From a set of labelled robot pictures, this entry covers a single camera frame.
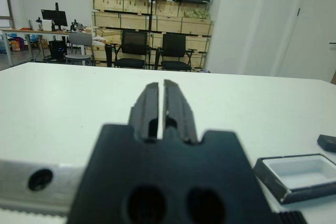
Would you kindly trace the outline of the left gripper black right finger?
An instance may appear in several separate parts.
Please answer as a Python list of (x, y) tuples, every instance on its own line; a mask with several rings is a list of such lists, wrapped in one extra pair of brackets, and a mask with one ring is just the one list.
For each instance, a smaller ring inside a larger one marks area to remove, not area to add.
[(172, 80), (164, 80), (163, 135), (174, 129), (176, 138), (186, 144), (198, 143), (193, 111), (179, 85)]

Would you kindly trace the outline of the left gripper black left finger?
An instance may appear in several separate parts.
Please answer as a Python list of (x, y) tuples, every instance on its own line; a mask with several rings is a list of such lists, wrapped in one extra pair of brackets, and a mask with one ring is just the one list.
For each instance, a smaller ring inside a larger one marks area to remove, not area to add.
[(133, 127), (138, 139), (156, 141), (159, 120), (159, 84), (145, 86), (131, 108), (128, 124)]

